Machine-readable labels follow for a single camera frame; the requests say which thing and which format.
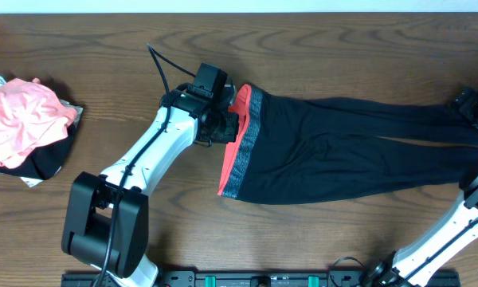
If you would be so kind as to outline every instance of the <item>black leggings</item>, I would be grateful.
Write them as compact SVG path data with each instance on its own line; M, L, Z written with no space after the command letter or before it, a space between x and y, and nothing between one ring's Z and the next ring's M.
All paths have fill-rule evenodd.
M454 183L478 160L478 147L379 138L478 145L478 131L442 105L295 100L252 88L249 112L222 192L246 202L325 202Z

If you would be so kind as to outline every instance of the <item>clothing pile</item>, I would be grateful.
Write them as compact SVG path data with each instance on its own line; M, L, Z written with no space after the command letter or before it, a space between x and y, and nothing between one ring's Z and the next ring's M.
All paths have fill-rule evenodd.
M82 112L38 79L6 83L0 77L0 173L19 176L30 187L54 176Z
M456 183L478 160L478 147L466 146L478 145L478 131L444 105L297 100L245 85L229 110L239 114L239 134L227 144L218 194L246 202L326 202Z

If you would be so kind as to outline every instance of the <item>red lining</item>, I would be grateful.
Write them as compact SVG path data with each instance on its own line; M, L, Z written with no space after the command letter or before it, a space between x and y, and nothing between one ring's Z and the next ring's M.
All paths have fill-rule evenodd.
M220 186L217 195L221 195L225 189L226 183L229 181L230 172L233 163L236 161L237 152L241 146L243 136L249 126L249 102L252 97L252 87L243 85L237 93L236 102L229 107L229 112L235 112L239 115L239 132L235 143L226 144L225 158L223 159L223 167L221 168Z

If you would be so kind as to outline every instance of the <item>wood grain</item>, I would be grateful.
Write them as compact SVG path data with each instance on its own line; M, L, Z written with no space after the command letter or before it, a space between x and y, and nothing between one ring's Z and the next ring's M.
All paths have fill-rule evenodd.
M0 15L0 73L40 77L85 106L59 175L35 188L0 175L0 286L55 286L91 270L61 251L71 182L98 174L147 129L163 94L146 50L281 96L443 103L478 88L478 14ZM189 81L166 65L171 87ZM326 269L377 261L429 228L455 184L340 202L262 206L216 196L223 146L190 147L150 201L149 258L216 269ZM448 267L478 287L478 241Z

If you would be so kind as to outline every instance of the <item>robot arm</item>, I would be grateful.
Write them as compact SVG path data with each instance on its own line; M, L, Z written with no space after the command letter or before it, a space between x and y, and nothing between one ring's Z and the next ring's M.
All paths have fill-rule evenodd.
M180 85L172 91L170 102L164 96L154 123L119 161L99 176L82 172L76 178L69 196L62 250L101 269L112 223L96 208L113 208L113 199L121 191L107 272L122 286L152 286L158 269L144 255L148 244L148 199L175 157L195 140L209 145L235 141L238 115L228 112L228 107L236 95L225 72L202 63L192 85ZM150 146L146 145L163 128L168 108L166 129ZM126 167L145 147L121 190L119 182Z
M450 258L478 238L478 165L460 182L452 207L409 246L382 261L364 278L365 286L425 286Z

